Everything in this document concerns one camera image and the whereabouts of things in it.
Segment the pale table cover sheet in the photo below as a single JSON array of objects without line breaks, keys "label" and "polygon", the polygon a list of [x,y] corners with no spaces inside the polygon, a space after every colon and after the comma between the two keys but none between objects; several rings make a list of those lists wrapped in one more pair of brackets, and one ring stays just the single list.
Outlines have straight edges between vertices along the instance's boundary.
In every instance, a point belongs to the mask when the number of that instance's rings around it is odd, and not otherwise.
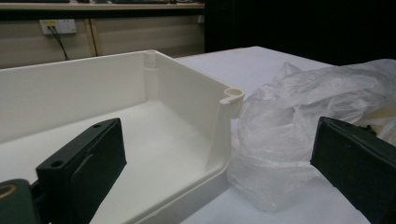
[{"label": "pale table cover sheet", "polygon": [[[324,63],[291,54],[250,47],[181,58],[180,61],[221,79],[250,95],[272,80],[283,63],[302,70]],[[230,187],[181,224],[370,224],[334,187],[315,178],[293,194],[278,212],[261,211],[237,189]]]}]

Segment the clear plastic bag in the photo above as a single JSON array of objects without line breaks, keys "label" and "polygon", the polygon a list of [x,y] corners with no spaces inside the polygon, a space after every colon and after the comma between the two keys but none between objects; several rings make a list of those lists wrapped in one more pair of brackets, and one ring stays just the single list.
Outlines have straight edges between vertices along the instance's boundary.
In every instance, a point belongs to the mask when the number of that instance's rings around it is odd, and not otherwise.
[{"label": "clear plastic bag", "polygon": [[228,178],[263,211],[319,175],[309,160],[322,117],[373,126],[396,146],[396,60],[303,71],[284,63],[244,102]]}]

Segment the white wall socket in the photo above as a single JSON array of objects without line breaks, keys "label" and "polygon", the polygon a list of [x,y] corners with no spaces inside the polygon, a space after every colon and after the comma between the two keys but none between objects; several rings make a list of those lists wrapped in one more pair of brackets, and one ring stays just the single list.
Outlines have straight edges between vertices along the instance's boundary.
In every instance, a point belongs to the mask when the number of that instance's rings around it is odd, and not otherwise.
[{"label": "white wall socket", "polygon": [[77,26],[74,19],[60,19],[60,20],[40,20],[44,35],[55,34],[75,34],[77,32]]}]

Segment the white plastic tray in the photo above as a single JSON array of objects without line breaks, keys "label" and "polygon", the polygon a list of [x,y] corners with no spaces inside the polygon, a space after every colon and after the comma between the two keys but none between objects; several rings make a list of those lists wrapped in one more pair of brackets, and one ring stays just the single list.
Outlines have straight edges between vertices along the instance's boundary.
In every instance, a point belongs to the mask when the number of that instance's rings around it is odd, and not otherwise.
[{"label": "white plastic tray", "polygon": [[155,50],[0,69],[0,182],[118,118],[126,166],[91,224],[179,224],[227,188],[244,94]]}]

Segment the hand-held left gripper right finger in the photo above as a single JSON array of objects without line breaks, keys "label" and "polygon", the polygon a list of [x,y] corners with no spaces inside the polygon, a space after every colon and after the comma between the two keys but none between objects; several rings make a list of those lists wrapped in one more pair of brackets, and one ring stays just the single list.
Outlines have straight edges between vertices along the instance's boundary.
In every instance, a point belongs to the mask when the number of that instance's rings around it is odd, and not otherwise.
[{"label": "hand-held left gripper right finger", "polygon": [[310,163],[371,224],[396,224],[396,147],[371,128],[320,118]]}]

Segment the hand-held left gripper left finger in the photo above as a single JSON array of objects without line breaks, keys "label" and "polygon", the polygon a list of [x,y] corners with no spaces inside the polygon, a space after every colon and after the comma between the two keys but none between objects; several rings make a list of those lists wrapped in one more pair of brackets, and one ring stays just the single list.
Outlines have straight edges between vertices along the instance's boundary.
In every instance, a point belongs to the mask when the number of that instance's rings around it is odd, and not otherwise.
[{"label": "hand-held left gripper left finger", "polygon": [[119,118],[96,123],[36,167],[51,224],[90,224],[127,164]]}]

